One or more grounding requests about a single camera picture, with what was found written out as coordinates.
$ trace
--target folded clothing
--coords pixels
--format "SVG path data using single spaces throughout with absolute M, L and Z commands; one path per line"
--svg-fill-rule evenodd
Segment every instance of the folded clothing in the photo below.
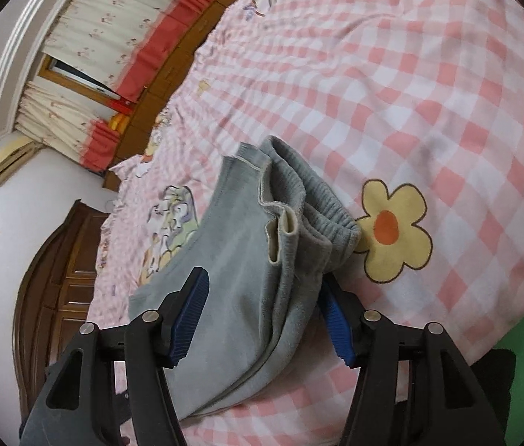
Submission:
M 195 266 L 210 292 L 185 359 L 166 371 L 178 418 L 253 396 L 288 364 L 323 274 L 341 266 L 360 229 L 303 158 L 276 137 L 242 143 L 222 163 L 195 235 L 129 300 L 130 318 L 159 308 Z

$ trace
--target flower petal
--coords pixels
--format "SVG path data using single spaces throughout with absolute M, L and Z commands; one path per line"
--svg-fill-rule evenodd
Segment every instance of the flower petal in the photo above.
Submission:
M 390 211 L 401 224 L 420 221 L 427 212 L 427 203 L 420 191 L 412 184 L 403 184 L 390 197 Z
M 391 247 L 380 245 L 375 241 L 371 245 L 370 252 L 365 259 L 365 273 L 373 282 L 391 282 L 402 271 L 403 256 L 399 253 L 392 253 Z
M 359 243 L 355 248 L 355 253 L 365 253 L 370 249 L 370 243 L 373 240 L 373 226 L 375 218 L 373 216 L 364 216 L 359 218 L 357 224 L 361 228 L 361 237 Z
M 404 262 L 414 270 L 423 268 L 433 250 L 433 242 L 428 233 L 418 226 L 406 227 L 402 234 L 406 244 L 404 251 Z
M 388 188 L 383 181 L 368 180 L 363 185 L 363 209 L 370 216 L 377 216 L 388 206 Z

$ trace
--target pink and white gingham fabric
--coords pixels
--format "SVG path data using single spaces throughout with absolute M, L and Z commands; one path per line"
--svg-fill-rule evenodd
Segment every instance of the pink and white gingham fabric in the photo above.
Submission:
M 88 317 L 100 327 L 127 322 L 161 193 L 189 187 L 200 218 L 222 156 L 268 134 L 298 150 L 355 218 L 367 214 L 368 180 L 424 196 L 426 266 L 380 284 L 355 254 L 338 274 L 366 307 L 415 327 L 440 321 L 469 362 L 524 315 L 524 9 L 515 0 L 239 0 L 167 111 L 149 168 L 140 157 L 118 165 L 124 181 Z M 279 378 L 188 420 L 186 438 L 334 444 L 356 377 L 315 317 Z

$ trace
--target yellow flower print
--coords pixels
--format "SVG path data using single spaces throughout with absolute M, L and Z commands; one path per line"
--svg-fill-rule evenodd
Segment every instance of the yellow flower print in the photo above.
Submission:
M 355 253 L 367 253 L 365 273 L 371 281 L 384 284 L 396 279 L 404 265 L 420 270 L 429 262 L 433 241 L 417 223 L 427 213 L 423 195 L 412 184 L 403 184 L 389 195 L 381 180 L 363 186 L 360 217 L 361 239 Z

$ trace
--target curtain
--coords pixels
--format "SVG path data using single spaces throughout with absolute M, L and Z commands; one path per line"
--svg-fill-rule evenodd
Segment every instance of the curtain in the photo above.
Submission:
M 136 102 L 213 0 L 71 0 L 43 52 Z
M 119 142 L 104 119 L 33 82 L 26 83 L 14 127 L 95 172 L 108 167 Z

